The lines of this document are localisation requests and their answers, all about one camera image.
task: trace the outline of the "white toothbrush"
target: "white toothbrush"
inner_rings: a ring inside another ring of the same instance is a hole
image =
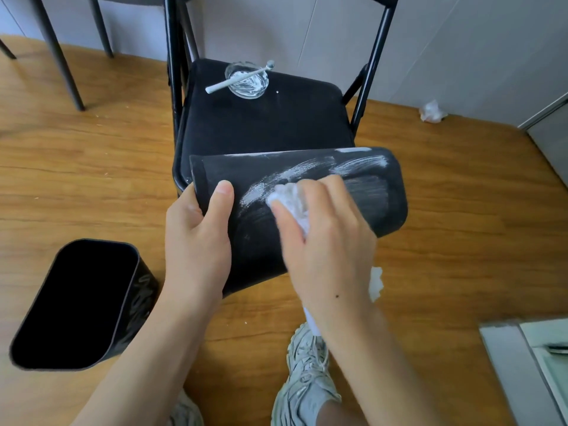
[[[248,78],[252,78],[252,76],[255,76],[259,73],[262,73],[263,71],[266,70],[272,70],[274,68],[274,61],[272,59],[270,59],[267,63],[266,63],[266,67],[263,67],[262,69],[259,70],[255,70],[255,71],[251,71],[250,73],[247,73],[243,76],[238,76],[238,77],[232,77],[229,78],[227,80],[224,80],[223,82],[219,82],[216,83],[215,85],[211,85],[205,88],[205,91],[210,94],[211,92],[216,92],[219,91],[223,88],[226,88],[230,85],[236,84],[241,82],[242,80],[248,79]]]

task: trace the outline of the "white sneaker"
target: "white sneaker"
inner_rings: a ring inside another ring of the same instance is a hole
[[[271,426],[315,426],[323,403],[341,401],[328,372],[329,355],[322,337],[314,336],[307,323],[296,330],[286,356],[290,375],[274,401]]]
[[[185,390],[181,389],[177,404],[170,413],[167,426],[203,426],[203,417],[198,406],[189,399]]]

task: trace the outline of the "finger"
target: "finger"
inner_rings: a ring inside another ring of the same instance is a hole
[[[282,245],[282,257],[288,270],[293,267],[302,253],[304,236],[302,229],[279,200],[270,202],[270,209],[276,219],[276,225],[280,232],[280,244]]]
[[[193,229],[203,221],[203,212],[199,207],[199,203],[197,203],[193,182],[181,193],[181,196],[177,199],[177,204],[179,205],[182,219],[188,223],[190,228]]]
[[[234,200],[235,191],[231,183],[227,180],[219,182],[209,200],[209,208],[203,218],[203,224],[227,234],[229,215],[231,215]]]
[[[330,199],[338,215],[345,218],[362,219],[359,207],[353,200],[351,193],[347,190],[343,179],[339,175],[329,175],[319,180],[327,187]]]
[[[298,189],[308,207],[310,228],[316,227],[325,217],[335,216],[330,194],[321,182],[302,179],[298,182]]]

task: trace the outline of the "small glass bowl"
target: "small glass bowl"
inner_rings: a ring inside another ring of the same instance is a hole
[[[251,71],[262,69],[249,61],[238,61],[229,64],[225,69],[225,78],[232,78],[234,75],[243,75]],[[259,98],[268,87],[268,75],[266,71],[256,74],[242,82],[229,85],[231,92],[243,99],[252,100]]]

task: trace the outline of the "wooden floor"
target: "wooden floor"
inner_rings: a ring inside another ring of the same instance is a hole
[[[4,38],[0,57],[0,424],[65,425],[113,360],[23,372],[9,344],[57,250],[82,237],[134,243],[164,277],[175,199],[165,64],[65,48],[88,110],[76,112],[45,45]],[[450,424],[513,424],[482,322],[568,312],[568,192],[512,127],[370,102],[357,143],[400,160],[409,214],[381,239],[378,304]],[[186,388],[208,425],[266,425],[304,320],[288,277],[230,296]],[[353,396],[332,367],[346,404]]]

